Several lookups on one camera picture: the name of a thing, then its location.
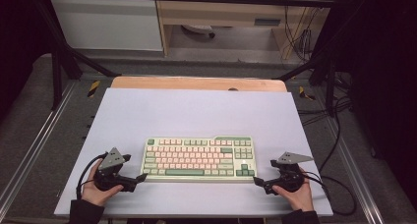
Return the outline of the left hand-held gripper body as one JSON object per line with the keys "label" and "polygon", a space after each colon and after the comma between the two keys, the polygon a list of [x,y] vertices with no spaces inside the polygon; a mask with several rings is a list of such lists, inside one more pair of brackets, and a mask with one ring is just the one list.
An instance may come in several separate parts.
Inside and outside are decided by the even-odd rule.
{"label": "left hand-held gripper body", "polygon": [[131,178],[123,177],[119,171],[125,162],[122,162],[121,153],[113,147],[101,161],[94,175],[94,184],[101,191],[108,191],[116,185],[123,186],[123,192],[129,192]]}

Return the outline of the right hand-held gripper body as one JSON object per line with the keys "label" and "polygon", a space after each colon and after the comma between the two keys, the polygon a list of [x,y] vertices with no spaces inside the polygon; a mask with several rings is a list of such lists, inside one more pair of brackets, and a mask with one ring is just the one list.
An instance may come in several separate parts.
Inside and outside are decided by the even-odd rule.
{"label": "right hand-held gripper body", "polygon": [[292,152],[284,152],[279,158],[274,159],[280,164],[278,169],[279,177],[277,185],[289,192],[296,192],[303,184],[304,177],[299,164],[312,161],[313,157]]}

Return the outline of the cream pink green keyboard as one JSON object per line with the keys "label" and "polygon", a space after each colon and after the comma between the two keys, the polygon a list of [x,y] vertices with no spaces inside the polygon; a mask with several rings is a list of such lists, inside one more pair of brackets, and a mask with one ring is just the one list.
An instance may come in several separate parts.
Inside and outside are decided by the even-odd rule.
{"label": "cream pink green keyboard", "polygon": [[251,182],[257,175],[251,137],[149,138],[141,172],[160,182]]}

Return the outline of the person's right hand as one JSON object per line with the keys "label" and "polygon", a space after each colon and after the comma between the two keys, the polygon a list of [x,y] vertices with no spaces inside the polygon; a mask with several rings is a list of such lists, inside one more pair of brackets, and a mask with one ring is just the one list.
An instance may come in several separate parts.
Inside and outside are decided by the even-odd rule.
{"label": "person's right hand", "polygon": [[274,185],[272,189],[280,196],[283,196],[289,202],[291,208],[294,211],[314,211],[312,191],[310,187],[310,182],[307,178],[304,179],[300,189],[293,193],[285,190],[283,187],[278,185]]}

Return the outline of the person's left hand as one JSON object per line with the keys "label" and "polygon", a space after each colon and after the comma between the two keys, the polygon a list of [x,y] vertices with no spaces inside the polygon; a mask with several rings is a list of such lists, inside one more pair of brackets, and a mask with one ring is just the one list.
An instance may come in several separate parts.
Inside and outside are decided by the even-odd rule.
{"label": "person's left hand", "polygon": [[116,185],[108,191],[101,191],[94,184],[94,175],[101,163],[98,159],[89,172],[87,182],[83,186],[82,199],[97,206],[105,206],[107,201],[123,190],[122,185]]}

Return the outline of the right yellow clamp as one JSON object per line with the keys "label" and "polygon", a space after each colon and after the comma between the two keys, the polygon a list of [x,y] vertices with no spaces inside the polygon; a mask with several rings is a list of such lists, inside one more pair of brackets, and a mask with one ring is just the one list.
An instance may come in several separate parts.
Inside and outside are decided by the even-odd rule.
{"label": "right yellow clamp", "polygon": [[299,86],[299,96],[301,98],[307,98],[309,100],[316,100],[316,97],[314,95],[310,95],[305,91],[305,88],[302,86]]}

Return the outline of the yellow clamp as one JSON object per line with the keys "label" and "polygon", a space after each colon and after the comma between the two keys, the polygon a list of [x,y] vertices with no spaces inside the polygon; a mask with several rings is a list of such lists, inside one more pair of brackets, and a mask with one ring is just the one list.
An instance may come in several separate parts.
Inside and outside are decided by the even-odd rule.
{"label": "yellow clamp", "polygon": [[93,97],[99,85],[100,85],[100,81],[94,81],[89,88],[87,97]]}
{"label": "yellow clamp", "polygon": [[299,86],[299,96],[301,98],[307,98],[309,100],[316,100],[316,97],[314,95],[310,95],[305,91],[305,88],[302,86]]}

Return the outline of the left yellow clamp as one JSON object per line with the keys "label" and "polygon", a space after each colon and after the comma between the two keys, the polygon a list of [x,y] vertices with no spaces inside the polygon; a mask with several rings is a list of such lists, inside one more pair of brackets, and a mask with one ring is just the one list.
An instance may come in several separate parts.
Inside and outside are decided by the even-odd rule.
{"label": "left yellow clamp", "polygon": [[100,81],[94,81],[89,88],[87,97],[93,97],[99,85],[100,85]]}

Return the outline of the white table board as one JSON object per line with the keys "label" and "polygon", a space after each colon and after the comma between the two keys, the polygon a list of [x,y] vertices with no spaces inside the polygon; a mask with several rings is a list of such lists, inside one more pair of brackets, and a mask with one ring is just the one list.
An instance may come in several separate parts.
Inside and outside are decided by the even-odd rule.
{"label": "white table board", "polygon": [[[112,147],[130,154],[121,173],[140,173],[150,137],[211,138],[249,136],[255,144],[258,175],[276,177],[272,160],[284,152],[308,155],[311,149],[293,97],[288,92],[110,88],[58,201],[66,216],[87,164]],[[278,217],[290,212],[281,196],[248,183],[163,183],[145,181],[132,193],[107,204],[109,217]]]}

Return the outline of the wooden table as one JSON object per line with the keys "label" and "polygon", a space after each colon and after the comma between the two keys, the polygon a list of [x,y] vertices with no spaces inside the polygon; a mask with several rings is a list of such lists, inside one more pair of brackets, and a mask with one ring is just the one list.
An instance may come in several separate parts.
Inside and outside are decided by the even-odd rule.
{"label": "wooden table", "polygon": [[286,92],[284,82],[278,80],[195,78],[195,77],[116,77],[112,88],[197,89],[233,91]]}

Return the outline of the black curtain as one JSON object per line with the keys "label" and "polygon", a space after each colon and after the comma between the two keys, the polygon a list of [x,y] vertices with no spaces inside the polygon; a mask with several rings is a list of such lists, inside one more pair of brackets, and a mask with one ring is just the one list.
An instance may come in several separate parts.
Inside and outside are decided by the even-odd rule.
{"label": "black curtain", "polygon": [[0,121],[7,115],[42,53],[31,0],[0,0]]}
{"label": "black curtain", "polygon": [[366,0],[345,54],[371,145],[417,208],[417,0]]}

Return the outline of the white cabinet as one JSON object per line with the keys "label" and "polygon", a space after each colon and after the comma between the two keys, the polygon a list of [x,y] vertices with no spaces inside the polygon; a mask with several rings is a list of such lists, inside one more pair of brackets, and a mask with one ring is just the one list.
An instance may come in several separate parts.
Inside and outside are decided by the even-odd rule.
{"label": "white cabinet", "polygon": [[88,50],[161,51],[156,6],[136,0],[51,0],[67,42]]}

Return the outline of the white chair base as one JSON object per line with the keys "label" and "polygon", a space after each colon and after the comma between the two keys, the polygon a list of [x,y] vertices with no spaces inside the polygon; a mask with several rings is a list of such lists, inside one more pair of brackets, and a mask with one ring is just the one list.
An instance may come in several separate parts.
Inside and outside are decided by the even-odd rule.
{"label": "white chair base", "polygon": [[183,28],[199,34],[206,34],[209,38],[215,38],[215,33],[211,26],[190,26],[183,25]]}

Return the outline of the light wooden desk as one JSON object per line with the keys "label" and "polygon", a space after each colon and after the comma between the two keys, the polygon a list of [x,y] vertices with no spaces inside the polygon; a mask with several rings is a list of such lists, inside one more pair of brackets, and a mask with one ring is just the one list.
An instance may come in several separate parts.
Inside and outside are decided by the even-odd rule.
{"label": "light wooden desk", "polygon": [[305,29],[322,28],[328,13],[320,8],[158,1],[159,20],[173,26],[269,28],[283,59],[295,52],[295,39]]}

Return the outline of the aluminium floor rail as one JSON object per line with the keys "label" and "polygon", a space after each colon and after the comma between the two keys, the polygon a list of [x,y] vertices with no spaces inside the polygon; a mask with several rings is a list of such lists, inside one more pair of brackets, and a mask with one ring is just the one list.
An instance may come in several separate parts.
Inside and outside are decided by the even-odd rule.
{"label": "aluminium floor rail", "polygon": [[65,107],[74,92],[74,88],[77,85],[78,83],[74,81],[69,81],[67,83],[62,93],[61,101],[53,110],[48,112],[45,121],[42,123],[40,129],[36,131],[36,135],[30,142],[30,146],[25,151],[25,156],[20,161],[19,166],[12,173],[12,177],[10,178],[8,184],[2,190],[2,193],[0,194],[0,220],[4,218],[14,202],[17,194],[30,173],[33,164],[40,155],[44,145],[48,141],[49,136],[62,116],[62,113],[64,112]]}
{"label": "aluminium floor rail", "polygon": [[340,159],[345,167],[347,176],[352,184],[355,195],[361,205],[361,208],[368,220],[369,224],[385,224],[378,206],[376,205],[370,189],[362,176],[359,166],[354,160],[347,143],[345,142],[341,129],[337,127],[336,121],[333,118],[327,118],[328,127],[331,133],[338,139],[337,150]]}

